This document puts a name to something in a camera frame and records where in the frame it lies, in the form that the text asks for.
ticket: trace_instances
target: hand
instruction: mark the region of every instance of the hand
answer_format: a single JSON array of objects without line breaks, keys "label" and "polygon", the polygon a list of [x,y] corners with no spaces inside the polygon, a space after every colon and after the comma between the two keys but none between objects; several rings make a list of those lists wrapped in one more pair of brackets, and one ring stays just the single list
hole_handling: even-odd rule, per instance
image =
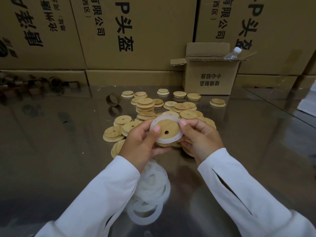
[{"label": "hand", "polygon": [[180,129],[184,134],[180,139],[181,144],[194,155],[197,166],[210,154],[224,147],[218,131],[199,119],[181,119]]},{"label": "hand", "polygon": [[151,157],[171,150],[171,147],[156,147],[153,149],[156,140],[160,136],[160,126],[158,125],[155,125],[149,133],[146,133],[153,120],[144,121],[133,128],[128,133],[119,153],[120,156],[135,166],[140,173],[144,170],[145,165]]}]

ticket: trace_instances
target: clear plastic water bottle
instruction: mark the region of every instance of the clear plastic water bottle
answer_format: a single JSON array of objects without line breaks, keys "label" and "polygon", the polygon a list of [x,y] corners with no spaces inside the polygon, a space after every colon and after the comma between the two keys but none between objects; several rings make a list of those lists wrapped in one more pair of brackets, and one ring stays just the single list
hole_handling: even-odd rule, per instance
[{"label": "clear plastic water bottle", "polygon": [[241,49],[239,47],[235,47],[233,52],[228,53],[226,56],[223,57],[225,60],[234,60],[237,59],[238,54],[241,52]]}]

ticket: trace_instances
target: small open cardboard box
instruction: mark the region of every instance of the small open cardboard box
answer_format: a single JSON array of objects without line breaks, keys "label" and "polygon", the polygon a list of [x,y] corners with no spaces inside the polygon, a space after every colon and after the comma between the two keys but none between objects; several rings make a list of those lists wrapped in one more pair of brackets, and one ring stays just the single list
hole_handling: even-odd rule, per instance
[{"label": "small open cardboard box", "polygon": [[238,59],[224,60],[230,52],[230,43],[190,42],[186,56],[171,59],[171,66],[184,67],[183,88],[187,93],[201,95],[230,95],[243,61],[255,53],[241,52]]}]

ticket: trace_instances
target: shiny table surface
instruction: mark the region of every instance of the shiny table surface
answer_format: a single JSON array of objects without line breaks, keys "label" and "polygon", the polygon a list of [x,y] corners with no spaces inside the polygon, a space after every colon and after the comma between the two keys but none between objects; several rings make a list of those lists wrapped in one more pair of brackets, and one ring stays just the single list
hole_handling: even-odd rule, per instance
[{"label": "shiny table surface", "polygon": [[[135,118],[136,111],[131,99],[124,98],[118,108],[109,108],[109,93],[145,91],[165,102],[180,90],[167,87],[170,94],[158,96],[158,88],[82,87],[80,92],[65,89],[64,94],[3,100],[0,236],[34,235],[111,162],[113,143],[102,139],[103,132],[117,116]],[[212,107],[209,101],[215,97],[224,99],[226,107]],[[230,96],[202,96],[196,105],[215,121],[228,152],[276,199],[316,225],[316,129],[242,88],[234,88]],[[171,183],[162,214],[154,223],[138,226],[123,212],[110,236],[240,236],[194,159],[178,148],[155,159]]]},{"label": "shiny table surface", "polygon": [[310,89],[247,88],[247,90],[316,128],[316,117],[297,109]]}]

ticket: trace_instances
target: white shirt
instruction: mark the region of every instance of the white shirt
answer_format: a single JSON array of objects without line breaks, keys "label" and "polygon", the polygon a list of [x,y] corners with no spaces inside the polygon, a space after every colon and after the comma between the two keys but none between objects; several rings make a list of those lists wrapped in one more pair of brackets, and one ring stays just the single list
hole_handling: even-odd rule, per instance
[{"label": "white shirt", "polygon": [[[243,237],[316,237],[308,219],[279,203],[225,148],[211,154],[198,171]],[[59,219],[48,222],[35,237],[106,237],[139,178],[139,171],[129,161],[115,157]]]}]

